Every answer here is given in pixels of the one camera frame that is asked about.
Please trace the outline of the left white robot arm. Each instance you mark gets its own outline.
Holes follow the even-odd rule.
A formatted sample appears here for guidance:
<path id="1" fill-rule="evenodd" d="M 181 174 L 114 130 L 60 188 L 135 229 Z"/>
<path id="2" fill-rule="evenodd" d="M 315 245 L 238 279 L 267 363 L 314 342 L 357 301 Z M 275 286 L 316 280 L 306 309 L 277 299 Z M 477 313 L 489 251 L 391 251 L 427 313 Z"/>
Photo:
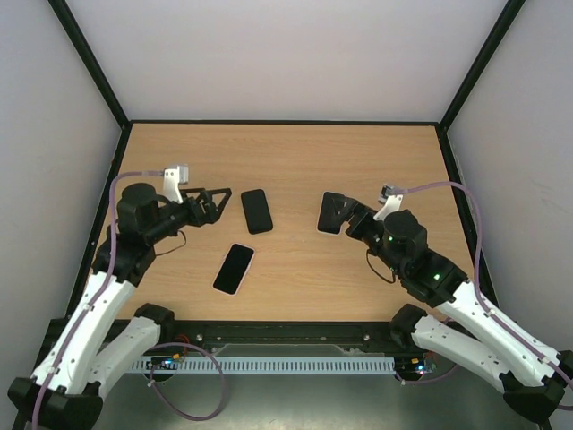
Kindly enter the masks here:
<path id="1" fill-rule="evenodd" d="M 104 400 L 141 356 L 152 350 L 191 349 L 174 336 L 175 314 L 142 305 L 112 340 L 107 335 L 124 303 L 156 260 L 158 242 L 183 227 L 216 223 L 232 192 L 228 188 L 157 193 L 146 183 L 109 191 L 110 225 L 96 252 L 81 301 L 59 338 L 29 377 L 17 377 L 8 397 L 32 428 L 91 429 Z"/>

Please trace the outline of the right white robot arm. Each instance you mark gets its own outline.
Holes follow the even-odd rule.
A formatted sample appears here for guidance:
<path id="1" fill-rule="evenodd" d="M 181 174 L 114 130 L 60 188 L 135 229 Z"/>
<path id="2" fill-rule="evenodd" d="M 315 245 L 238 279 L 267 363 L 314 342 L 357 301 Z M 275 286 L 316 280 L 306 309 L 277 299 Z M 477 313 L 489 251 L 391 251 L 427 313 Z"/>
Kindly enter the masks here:
<path id="1" fill-rule="evenodd" d="M 427 230 L 401 199 L 376 211 L 339 193 L 322 197 L 318 230 L 363 242 L 415 299 L 447 315 L 456 331 L 423 309 L 404 305 L 392 318 L 390 339 L 403 351 L 436 352 L 480 376 L 521 417 L 543 424 L 559 408 L 572 379 L 572 353 L 535 340 L 475 288 L 468 276 L 427 244 Z"/>

